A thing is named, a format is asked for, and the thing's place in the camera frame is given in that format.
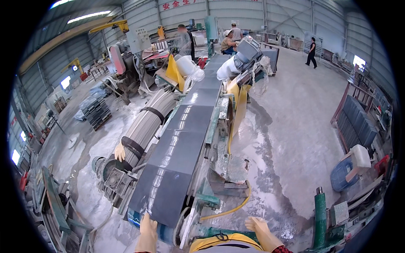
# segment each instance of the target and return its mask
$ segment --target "black shirt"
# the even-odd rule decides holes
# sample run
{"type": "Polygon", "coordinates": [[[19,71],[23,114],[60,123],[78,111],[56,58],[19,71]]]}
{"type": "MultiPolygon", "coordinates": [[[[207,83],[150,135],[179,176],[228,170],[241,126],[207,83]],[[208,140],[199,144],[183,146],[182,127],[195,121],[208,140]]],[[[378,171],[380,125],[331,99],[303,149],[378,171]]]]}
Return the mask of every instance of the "black shirt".
{"type": "Polygon", "coordinates": [[[315,44],[315,42],[312,42],[312,43],[311,43],[311,46],[309,47],[310,50],[311,50],[311,48],[312,48],[312,45],[314,45],[314,47],[313,47],[313,50],[311,51],[311,54],[315,54],[315,49],[316,49],[316,44],[315,44]]]}
{"type": "Polygon", "coordinates": [[[190,31],[187,31],[188,35],[190,36],[191,40],[191,59],[194,61],[195,56],[194,56],[194,39],[193,39],[193,34],[190,31]]]}

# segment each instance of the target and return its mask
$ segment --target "yellow rubber glove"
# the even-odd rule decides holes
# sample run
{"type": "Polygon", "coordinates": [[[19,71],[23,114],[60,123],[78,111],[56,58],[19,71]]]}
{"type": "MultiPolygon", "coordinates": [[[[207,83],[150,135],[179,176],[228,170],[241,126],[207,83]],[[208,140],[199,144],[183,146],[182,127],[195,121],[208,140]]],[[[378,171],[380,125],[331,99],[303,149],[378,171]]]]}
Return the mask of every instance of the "yellow rubber glove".
{"type": "Polygon", "coordinates": [[[115,147],[114,156],[120,162],[125,160],[125,150],[121,141],[119,141],[118,145],[115,147]]]}
{"type": "Polygon", "coordinates": [[[141,225],[139,227],[141,235],[136,244],[135,252],[156,253],[156,243],[158,241],[157,228],[158,222],[152,221],[149,213],[145,213],[141,219],[141,225]]]}
{"type": "Polygon", "coordinates": [[[264,251],[272,252],[277,247],[284,245],[277,237],[269,230],[267,222],[260,217],[248,217],[245,221],[247,229],[256,233],[257,239],[264,251]]]}

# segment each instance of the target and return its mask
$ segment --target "window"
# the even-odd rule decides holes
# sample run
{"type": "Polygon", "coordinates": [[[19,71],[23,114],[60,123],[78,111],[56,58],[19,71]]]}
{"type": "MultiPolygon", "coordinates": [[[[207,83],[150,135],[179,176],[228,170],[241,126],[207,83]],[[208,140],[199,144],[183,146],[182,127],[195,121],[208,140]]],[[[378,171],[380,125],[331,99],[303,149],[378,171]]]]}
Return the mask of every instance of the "window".
{"type": "Polygon", "coordinates": [[[20,133],[20,136],[21,136],[21,138],[23,139],[23,141],[26,141],[26,140],[27,140],[27,136],[25,135],[24,131],[22,131],[22,132],[20,133]]]}
{"type": "Polygon", "coordinates": [[[62,82],[60,82],[63,89],[66,89],[69,86],[69,84],[70,84],[69,81],[70,81],[70,76],[66,77],[65,79],[63,79],[62,82]]]}
{"type": "Polygon", "coordinates": [[[56,6],[59,6],[59,5],[61,5],[61,4],[64,4],[64,3],[67,3],[67,2],[70,2],[70,1],[73,1],[73,0],[61,0],[61,1],[57,1],[57,2],[54,3],[49,9],[55,8],[56,6]]]}
{"type": "Polygon", "coordinates": [[[363,60],[362,58],[358,57],[357,55],[355,55],[354,59],[353,59],[353,65],[356,65],[356,64],[359,66],[359,70],[361,72],[363,72],[364,66],[366,65],[366,61],[363,60]]]}
{"type": "Polygon", "coordinates": [[[98,16],[98,15],[108,14],[108,13],[110,13],[110,12],[111,12],[111,11],[101,11],[101,12],[96,12],[96,13],[92,13],[92,14],[87,14],[87,15],[84,15],[84,16],[77,17],[77,18],[75,18],[75,19],[69,20],[69,21],[68,21],[68,24],[73,23],[73,22],[75,22],[75,21],[82,20],[82,19],[86,19],[86,18],[88,18],[88,17],[94,17],[94,16],[98,16]]]}
{"type": "Polygon", "coordinates": [[[20,160],[20,154],[17,152],[17,150],[14,149],[13,156],[11,157],[15,165],[17,165],[18,161],[20,160]]]}

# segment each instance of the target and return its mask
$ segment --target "white hat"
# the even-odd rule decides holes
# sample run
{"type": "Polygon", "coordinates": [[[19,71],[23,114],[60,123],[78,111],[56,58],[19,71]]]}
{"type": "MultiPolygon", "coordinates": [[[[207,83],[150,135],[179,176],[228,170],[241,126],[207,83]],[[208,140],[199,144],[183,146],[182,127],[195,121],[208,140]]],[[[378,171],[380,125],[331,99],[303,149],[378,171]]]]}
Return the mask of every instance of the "white hat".
{"type": "Polygon", "coordinates": [[[228,36],[228,34],[231,32],[231,30],[226,30],[226,31],[224,31],[224,36],[226,37],[226,36],[228,36]]]}

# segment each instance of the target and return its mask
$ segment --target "white shirt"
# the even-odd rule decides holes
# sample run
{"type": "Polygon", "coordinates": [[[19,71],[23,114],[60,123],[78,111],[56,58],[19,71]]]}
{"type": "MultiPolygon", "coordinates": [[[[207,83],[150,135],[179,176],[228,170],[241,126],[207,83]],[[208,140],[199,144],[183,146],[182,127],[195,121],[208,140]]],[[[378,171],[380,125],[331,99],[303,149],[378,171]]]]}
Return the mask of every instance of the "white shirt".
{"type": "Polygon", "coordinates": [[[240,40],[241,39],[241,30],[237,27],[231,29],[233,31],[233,40],[240,40]]]}

